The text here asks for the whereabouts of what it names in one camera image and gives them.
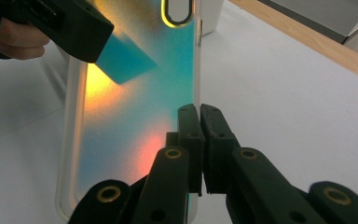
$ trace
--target black clamp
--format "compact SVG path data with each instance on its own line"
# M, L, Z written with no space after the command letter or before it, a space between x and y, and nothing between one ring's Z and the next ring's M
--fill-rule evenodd
M260 151L241 147L222 112L202 105L178 110L148 176L132 186L107 180L80 201L69 224L186 223L188 193L226 194L235 224L358 224L358 195L332 182L306 193L293 187Z
M95 63L114 25L86 0L0 0L5 17L31 23L68 54ZM9 59L0 53L0 59Z

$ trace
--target black handheld device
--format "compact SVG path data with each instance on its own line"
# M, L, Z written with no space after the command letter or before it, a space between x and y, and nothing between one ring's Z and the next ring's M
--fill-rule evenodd
M68 54L95 63L114 25L86 0L0 0L0 21L31 23ZM0 59L8 59L0 53Z

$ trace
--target white surface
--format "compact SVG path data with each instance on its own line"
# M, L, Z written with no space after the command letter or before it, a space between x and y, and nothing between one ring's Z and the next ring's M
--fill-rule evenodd
M225 0L203 0L201 8L202 34L206 35L216 29Z
M356 75L229 2L216 32L203 37L202 45L201 101L222 109L244 147L264 152L301 189L332 180L358 193ZM11 89L0 101L18 91L27 97L15 105L28 106L22 113L0 106L0 116L11 116L0 121L0 127L10 127L0 132L0 224L62 223L54 208L62 105L43 69L16 62L8 70L12 63L0 62L0 76L26 70L37 78L0 84ZM38 104L27 103L22 82L44 83L38 89L46 91L29 93L31 102L54 106L34 109ZM194 223L229 223L224 197L200 198Z

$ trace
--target clear phone case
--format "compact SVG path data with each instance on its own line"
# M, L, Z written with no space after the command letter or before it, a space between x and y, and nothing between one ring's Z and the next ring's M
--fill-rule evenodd
M199 105L199 0L89 1L115 29L96 64L70 59L56 198L64 219L98 182L147 175L177 109Z

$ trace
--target iridescent phone case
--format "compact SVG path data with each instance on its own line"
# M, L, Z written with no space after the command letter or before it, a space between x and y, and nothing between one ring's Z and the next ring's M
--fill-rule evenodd
M177 109L199 104L200 1L181 1L180 20L169 0L89 1L115 30L96 64L70 60L56 199L65 219L98 182L147 175Z

